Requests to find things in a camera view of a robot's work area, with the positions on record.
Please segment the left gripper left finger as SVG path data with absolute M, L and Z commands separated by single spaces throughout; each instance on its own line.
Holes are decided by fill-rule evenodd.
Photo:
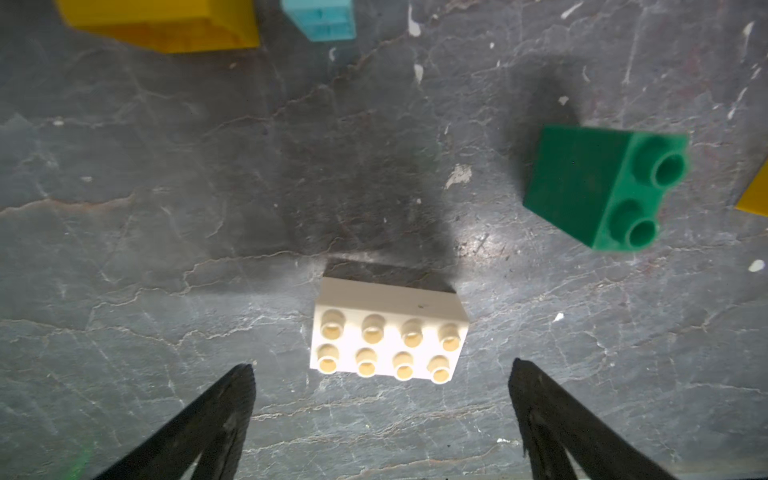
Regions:
M 229 370 L 144 443 L 98 475 L 100 479 L 232 479 L 256 399 L 250 364 Z

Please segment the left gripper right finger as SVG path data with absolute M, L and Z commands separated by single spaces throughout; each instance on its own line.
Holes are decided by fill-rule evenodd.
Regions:
M 535 479 L 671 479 L 535 363 L 517 358 L 508 389 Z

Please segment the white long lego brick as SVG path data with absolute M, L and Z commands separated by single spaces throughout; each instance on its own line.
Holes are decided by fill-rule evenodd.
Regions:
M 309 367 L 442 385 L 455 373 L 468 329 L 455 293 L 324 277 Z

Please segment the green lego brick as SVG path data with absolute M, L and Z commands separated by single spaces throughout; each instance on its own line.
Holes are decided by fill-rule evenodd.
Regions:
M 524 206 L 593 250 L 657 238 L 665 194 L 689 169 L 685 134 L 543 127 Z

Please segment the yellow stepped lego brick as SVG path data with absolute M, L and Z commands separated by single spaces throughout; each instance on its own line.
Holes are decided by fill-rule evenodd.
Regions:
M 742 212 L 768 217 L 768 160 L 765 160 L 735 208 Z

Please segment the small yellow lego brick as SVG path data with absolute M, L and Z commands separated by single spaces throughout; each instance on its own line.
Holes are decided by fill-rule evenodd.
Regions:
M 257 48 L 247 0 L 69 0 L 56 6 L 73 28 L 160 53 Z

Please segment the cyan lego brick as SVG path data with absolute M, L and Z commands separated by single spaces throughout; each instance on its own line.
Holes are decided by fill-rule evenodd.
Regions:
M 312 42 L 356 38 L 352 0 L 281 0 L 282 11 Z

